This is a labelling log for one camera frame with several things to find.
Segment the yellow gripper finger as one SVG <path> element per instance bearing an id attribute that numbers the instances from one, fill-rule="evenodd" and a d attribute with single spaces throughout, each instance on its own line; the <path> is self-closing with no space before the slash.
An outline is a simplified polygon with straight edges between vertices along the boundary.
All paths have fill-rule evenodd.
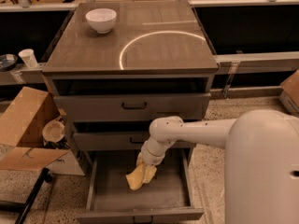
<path id="1" fill-rule="evenodd" d="M 148 184 L 151 179 L 155 176 L 157 168 L 155 166 L 145 165 L 143 168 L 142 183 Z"/>

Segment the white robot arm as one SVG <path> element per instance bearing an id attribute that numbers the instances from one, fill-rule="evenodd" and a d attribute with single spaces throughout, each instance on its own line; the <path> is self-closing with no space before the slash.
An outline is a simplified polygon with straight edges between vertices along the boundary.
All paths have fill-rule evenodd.
<path id="1" fill-rule="evenodd" d="M 237 119 L 155 119 L 139 160 L 158 165 L 177 141 L 225 150 L 225 224 L 299 224 L 299 118 L 260 109 Z"/>

